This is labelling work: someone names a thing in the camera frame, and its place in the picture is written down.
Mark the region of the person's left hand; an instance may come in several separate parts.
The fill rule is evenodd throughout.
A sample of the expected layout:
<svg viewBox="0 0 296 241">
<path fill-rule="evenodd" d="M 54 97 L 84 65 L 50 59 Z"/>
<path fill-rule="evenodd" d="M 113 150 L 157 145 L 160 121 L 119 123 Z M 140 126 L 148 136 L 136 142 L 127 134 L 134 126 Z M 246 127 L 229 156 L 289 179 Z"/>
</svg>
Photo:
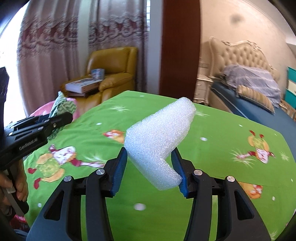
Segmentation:
<svg viewBox="0 0 296 241">
<path fill-rule="evenodd" d="M 26 202 L 29 191 L 23 159 L 15 162 L 11 171 L 12 175 L 1 171 L 1 211 L 8 215 L 12 208 L 18 216 L 24 216 L 29 209 Z"/>
</svg>

